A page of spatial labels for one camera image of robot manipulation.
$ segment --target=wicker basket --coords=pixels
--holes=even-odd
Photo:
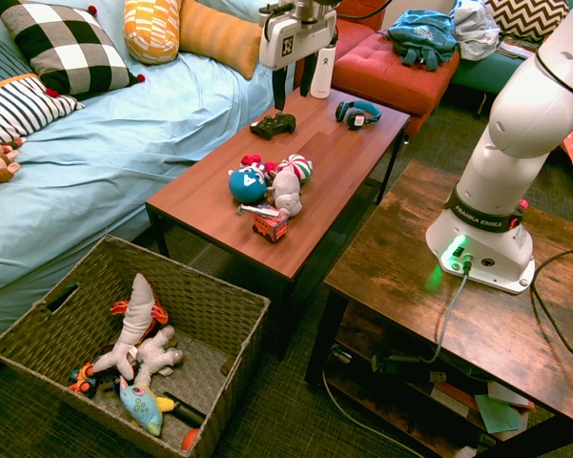
[[[171,414],[164,414],[156,438],[132,424],[116,393],[87,399],[68,388],[72,370],[118,338],[122,317],[111,315],[110,306],[129,298],[138,272],[153,286],[176,329],[178,348],[185,350],[182,366],[170,377],[154,375],[151,389],[169,391],[206,413],[186,451],[180,444],[190,427]],[[65,291],[72,293],[60,301]],[[0,360],[154,456],[207,458],[254,375],[268,306],[266,298],[106,236],[0,336]],[[232,357],[225,377],[220,367]]]

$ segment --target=light blue bedsheet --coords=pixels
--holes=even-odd
[[[93,3],[132,73],[147,80],[88,99],[85,109],[28,137],[20,171],[0,184],[0,333],[102,235],[139,235],[149,226],[147,198],[273,103],[271,72],[260,64],[247,81],[190,53],[156,67],[130,58],[123,1]],[[0,38],[10,42],[1,22]],[[235,165],[225,164],[225,176]]]

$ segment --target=white plush toy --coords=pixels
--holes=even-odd
[[[181,350],[165,347],[174,336],[175,331],[172,326],[165,326],[157,331],[156,335],[147,339],[137,348],[136,359],[141,362],[137,375],[136,385],[151,386],[151,376],[155,372],[163,375],[172,375],[173,371],[167,367],[179,363],[184,356]]]
[[[102,355],[93,365],[93,372],[116,366],[127,380],[133,378],[133,367],[127,360],[130,349],[144,336],[153,322],[154,295],[151,286],[142,274],[133,280],[132,296],[125,311],[123,329],[114,344],[113,351]]]
[[[293,217],[303,208],[300,201],[301,184],[292,165],[281,169],[268,189],[273,192],[277,210],[287,217]]]

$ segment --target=basket handle hole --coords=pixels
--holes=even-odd
[[[68,286],[64,288],[64,292],[60,294],[56,299],[49,302],[46,307],[52,313],[55,313],[59,307],[61,307],[64,302],[68,300],[68,298],[78,289],[78,283],[70,283]]]

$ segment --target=blue ball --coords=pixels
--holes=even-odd
[[[258,202],[267,191],[265,176],[254,167],[242,167],[229,176],[229,190],[238,202]]]

